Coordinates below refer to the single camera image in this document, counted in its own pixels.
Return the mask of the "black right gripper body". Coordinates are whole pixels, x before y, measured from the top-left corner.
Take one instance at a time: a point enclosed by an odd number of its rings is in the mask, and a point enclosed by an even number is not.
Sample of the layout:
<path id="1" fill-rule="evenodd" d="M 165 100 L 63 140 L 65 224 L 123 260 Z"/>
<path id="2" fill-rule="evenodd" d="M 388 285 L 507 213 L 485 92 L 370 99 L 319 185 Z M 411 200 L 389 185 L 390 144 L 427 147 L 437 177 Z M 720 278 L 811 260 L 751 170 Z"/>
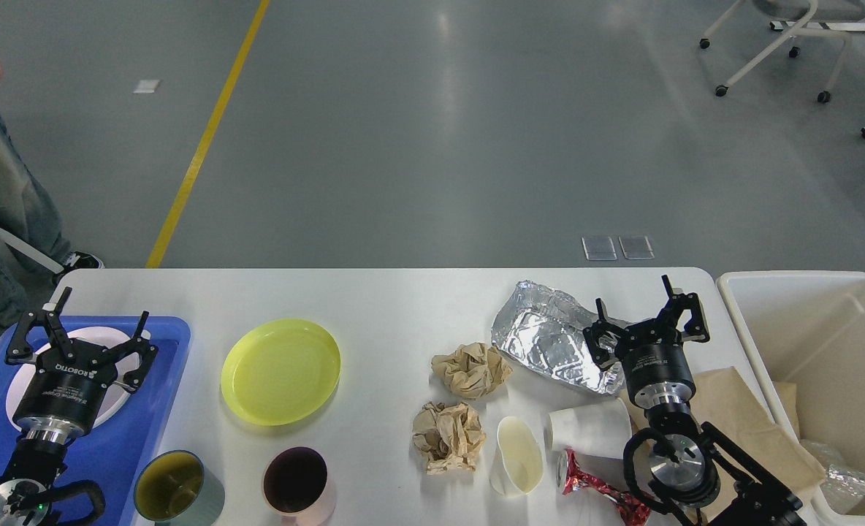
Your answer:
<path id="1" fill-rule="evenodd" d="M 683 343 L 696 336 L 676 327 L 653 327 L 645 321 L 609 328 L 615 356 L 622 363 L 630 402 L 640 408 L 687 404 L 696 393 Z"/>

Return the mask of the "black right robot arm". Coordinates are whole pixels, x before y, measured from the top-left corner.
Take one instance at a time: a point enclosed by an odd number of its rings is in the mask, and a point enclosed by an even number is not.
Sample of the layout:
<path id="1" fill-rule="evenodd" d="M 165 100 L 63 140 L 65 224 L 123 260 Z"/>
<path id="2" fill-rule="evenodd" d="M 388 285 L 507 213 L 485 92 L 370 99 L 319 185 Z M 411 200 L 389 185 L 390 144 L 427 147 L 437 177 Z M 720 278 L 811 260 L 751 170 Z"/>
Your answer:
<path id="1" fill-rule="evenodd" d="M 673 289 L 653 319 L 628 325 L 610 319 L 597 299 L 597 319 L 583 330 L 587 350 L 601 370 L 620 364 L 628 399 L 647 426 L 624 446 L 630 494 L 683 525 L 703 525 L 703 509 L 720 495 L 721 470 L 732 476 L 734 497 L 714 525 L 803 525 L 802 500 L 773 473 L 709 422 L 699 423 L 690 403 L 696 395 L 686 342 L 709 342 L 696 293 Z"/>

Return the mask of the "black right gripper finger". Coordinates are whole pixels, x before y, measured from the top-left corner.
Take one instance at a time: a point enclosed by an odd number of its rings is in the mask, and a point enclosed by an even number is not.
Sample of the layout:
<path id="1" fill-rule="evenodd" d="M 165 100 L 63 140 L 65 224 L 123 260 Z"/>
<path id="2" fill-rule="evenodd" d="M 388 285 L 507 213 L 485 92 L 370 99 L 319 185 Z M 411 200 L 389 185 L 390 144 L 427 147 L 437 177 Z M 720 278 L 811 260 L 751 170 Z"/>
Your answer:
<path id="1" fill-rule="evenodd" d="M 583 329 L 583 336 L 593 363 L 599 370 L 609 370 L 622 360 L 627 342 L 627 330 L 606 316 L 603 300 L 595 301 L 598 319 Z"/>
<path id="2" fill-rule="evenodd" d="M 704 318 L 699 295 L 695 292 L 687 293 L 674 289 L 667 274 L 662 275 L 662 281 L 668 296 L 666 305 L 662 309 L 662 314 L 666 317 L 664 325 L 666 329 L 675 330 L 676 336 L 673 340 L 676 343 L 709 342 L 711 339 L 709 326 Z"/>

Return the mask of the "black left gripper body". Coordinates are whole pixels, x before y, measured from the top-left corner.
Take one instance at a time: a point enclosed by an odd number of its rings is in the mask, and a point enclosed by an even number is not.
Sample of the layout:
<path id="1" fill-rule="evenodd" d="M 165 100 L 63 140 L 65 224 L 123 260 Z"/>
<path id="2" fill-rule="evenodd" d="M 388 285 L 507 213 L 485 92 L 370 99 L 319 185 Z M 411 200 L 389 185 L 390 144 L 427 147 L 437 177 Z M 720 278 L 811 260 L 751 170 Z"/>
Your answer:
<path id="1" fill-rule="evenodd" d="M 80 438 L 119 411 L 119 387 L 95 370 L 23 364 L 12 380 L 12 426 L 29 438 Z"/>

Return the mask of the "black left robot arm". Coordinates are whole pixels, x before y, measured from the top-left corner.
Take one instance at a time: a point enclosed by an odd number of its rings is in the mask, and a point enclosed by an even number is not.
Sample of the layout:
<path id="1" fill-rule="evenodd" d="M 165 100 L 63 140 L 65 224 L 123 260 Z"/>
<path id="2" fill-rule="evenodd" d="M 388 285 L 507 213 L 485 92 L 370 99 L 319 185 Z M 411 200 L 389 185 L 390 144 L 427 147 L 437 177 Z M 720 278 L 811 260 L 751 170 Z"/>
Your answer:
<path id="1" fill-rule="evenodd" d="M 12 419 L 21 429 L 14 452 L 0 476 L 0 525 L 58 525 L 55 504 L 79 495 L 91 511 L 73 519 L 91 525 L 105 512 L 101 486 L 83 479 L 56 486 L 65 472 L 67 449 L 89 434 L 112 385 L 135 393 L 148 375 L 158 349 L 143 333 L 143 312 L 132 336 L 115 346 L 72 338 L 61 323 L 71 289 L 54 305 L 25 312 L 4 353 L 8 364 L 28 364 L 33 376 Z"/>

